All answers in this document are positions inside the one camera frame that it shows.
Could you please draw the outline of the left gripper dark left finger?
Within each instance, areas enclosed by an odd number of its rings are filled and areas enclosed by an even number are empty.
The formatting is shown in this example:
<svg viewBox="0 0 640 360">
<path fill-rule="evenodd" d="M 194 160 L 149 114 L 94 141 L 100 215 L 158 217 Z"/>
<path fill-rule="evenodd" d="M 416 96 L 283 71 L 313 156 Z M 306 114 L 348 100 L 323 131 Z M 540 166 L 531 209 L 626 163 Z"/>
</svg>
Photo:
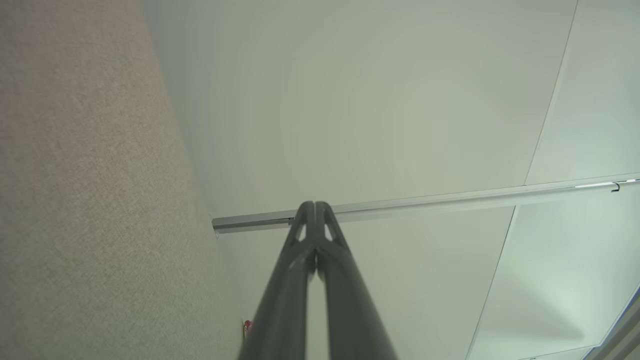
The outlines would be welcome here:
<svg viewBox="0 0 640 360">
<path fill-rule="evenodd" d="M 305 360 L 307 287 L 316 272 L 314 202 L 295 214 L 238 360 Z"/>
</svg>

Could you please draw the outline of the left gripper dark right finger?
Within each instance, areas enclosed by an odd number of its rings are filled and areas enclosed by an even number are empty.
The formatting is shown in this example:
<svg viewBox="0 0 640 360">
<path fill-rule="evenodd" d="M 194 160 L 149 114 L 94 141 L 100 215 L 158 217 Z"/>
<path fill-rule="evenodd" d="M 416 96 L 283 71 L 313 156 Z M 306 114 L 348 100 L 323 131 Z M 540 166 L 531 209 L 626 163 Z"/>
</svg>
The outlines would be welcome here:
<svg viewBox="0 0 640 360">
<path fill-rule="evenodd" d="M 315 203 L 317 271 L 324 283 L 330 360 L 397 360 L 333 209 Z"/>
</svg>

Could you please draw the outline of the grey slotted metal wall post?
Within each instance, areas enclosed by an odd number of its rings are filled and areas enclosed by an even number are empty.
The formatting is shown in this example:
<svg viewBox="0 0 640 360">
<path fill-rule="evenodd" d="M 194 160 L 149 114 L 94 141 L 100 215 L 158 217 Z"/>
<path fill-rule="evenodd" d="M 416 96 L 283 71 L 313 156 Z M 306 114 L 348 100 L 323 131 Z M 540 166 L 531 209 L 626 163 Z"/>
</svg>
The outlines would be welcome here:
<svg viewBox="0 0 640 360">
<path fill-rule="evenodd" d="M 461 193 L 347 203 L 334 205 L 332 210 L 339 222 L 347 223 L 401 217 L 403 214 L 418 212 L 516 207 L 622 191 L 640 191 L 640 172 Z"/>
</svg>

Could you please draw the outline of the grey partition frame rail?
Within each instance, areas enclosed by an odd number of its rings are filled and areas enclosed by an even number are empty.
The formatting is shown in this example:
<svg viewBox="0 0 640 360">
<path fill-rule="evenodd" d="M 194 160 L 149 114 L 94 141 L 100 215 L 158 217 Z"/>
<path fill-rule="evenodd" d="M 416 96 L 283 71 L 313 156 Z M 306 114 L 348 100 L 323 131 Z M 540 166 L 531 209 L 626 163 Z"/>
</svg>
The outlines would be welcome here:
<svg viewBox="0 0 640 360">
<path fill-rule="evenodd" d="M 601 346 L 582 360 L 640 360 L 640 288 Z"/>
</svg>

